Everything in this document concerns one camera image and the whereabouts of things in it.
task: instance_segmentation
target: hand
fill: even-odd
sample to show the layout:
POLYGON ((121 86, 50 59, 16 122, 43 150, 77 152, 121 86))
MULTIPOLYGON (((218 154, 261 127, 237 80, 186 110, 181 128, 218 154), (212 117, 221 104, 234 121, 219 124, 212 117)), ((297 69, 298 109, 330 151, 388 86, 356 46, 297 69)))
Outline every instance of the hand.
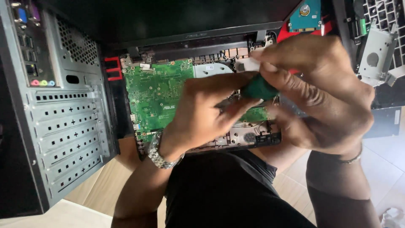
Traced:
POLYGON ((175 117, 163 131, 161 156, 175 161, 187 150, 225 135, 260 100, 240 99, 222 113, 215 105, 248 84, 255 74, 257 72, 228 73, 186 80, 175 117))
POLYGON ((338 37, 294 36, 252 57, 261 62, 266 81, 310 116, 299 118, 269 107, 283 138, 297 147, 341 155, 342 160, 358 154, 361 138, 373 124, 374 89, 357 79, 338 37), (289 69, 299 70, 303 78, 289 69))

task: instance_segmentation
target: finger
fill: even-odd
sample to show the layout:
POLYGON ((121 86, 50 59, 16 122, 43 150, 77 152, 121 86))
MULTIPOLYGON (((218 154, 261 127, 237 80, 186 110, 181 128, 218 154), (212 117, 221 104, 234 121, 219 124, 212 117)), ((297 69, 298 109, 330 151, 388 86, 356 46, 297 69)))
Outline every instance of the finger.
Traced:
POLYGON ((322 122, 334 123, 337 115, 341 116, 347 109, 348 104, 306 83, 288 71, 268 72, 263 70, 265 65, 262 64, 260 70, 262 77, 308 115, 322 122))
POLYGON ((288 140, 292 145, 299 148, 313 149, 318 147, 313 132, 301 118, 291 111, 279 106, 269 106, 267 112, 275 117, 276 124, 281 128, 283 141, 288 140))
POLYGON ((373 100, 372 87, 357 79, 338 37, 293 36, 263 52, 252 52, 252 57, 278 68, 297 69, 306 82, 340 100, 365 106, 373 100))
POLYGON ((194 92, 202 91, 204 96, 209 97, 217 104, 230 96, 235 90, 247 85, 257 73, 257 71, 246 71, 243 73, 218 74, 186 80, 186 83, 192 83, 191 88, 194 92))
POLYGON ((240 99, 226 107, 225 111, 218 116, 217 125, 221 129, 228 130, 248 109, 262 103, 262 99, 240 99))

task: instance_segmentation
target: leg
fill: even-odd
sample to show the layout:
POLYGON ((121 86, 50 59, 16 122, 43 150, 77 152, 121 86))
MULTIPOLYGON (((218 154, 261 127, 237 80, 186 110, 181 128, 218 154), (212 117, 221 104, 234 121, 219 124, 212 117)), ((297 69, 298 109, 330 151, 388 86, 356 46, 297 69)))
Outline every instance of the leg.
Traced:
POLYGON ((308 150, 295 147, 289 141, 283 139, 279 145, 254 148, 249 149, 249 151, 269 165, 276 167, 277 173, 281 173, 308 150))

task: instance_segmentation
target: wristwatch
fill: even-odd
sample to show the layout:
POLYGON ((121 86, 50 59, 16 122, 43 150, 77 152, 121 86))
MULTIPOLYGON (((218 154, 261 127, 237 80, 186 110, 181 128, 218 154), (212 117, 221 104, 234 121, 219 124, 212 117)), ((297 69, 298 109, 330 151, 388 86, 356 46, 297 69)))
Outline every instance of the wristwatch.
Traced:
POLYGON ((184 154, 175 162, 167 162, 159 154, 160 142, 162 141, 163 129, 158 130, 152 138, 152 141, 148 148, 148 157, 152 162, 161 169, 170 169, 177 165, 184 157, 184 154))

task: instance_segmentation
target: man's right hand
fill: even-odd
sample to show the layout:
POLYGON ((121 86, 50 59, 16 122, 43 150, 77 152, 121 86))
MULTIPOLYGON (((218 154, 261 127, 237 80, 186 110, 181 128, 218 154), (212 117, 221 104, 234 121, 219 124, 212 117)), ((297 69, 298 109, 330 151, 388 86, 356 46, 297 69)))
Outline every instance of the man's right hand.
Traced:
POLYGON ((283 137, 297 147, 340 155, 341 160, 360 152, 361 138, 373 124, 374 89, 358 80, 338 37, 293 36, 252 52, 252 57, 261 62, 264 79, 310 116, 299 118, 269 107, 283 137), (303 77, 291 75, 289 69, 303 77))

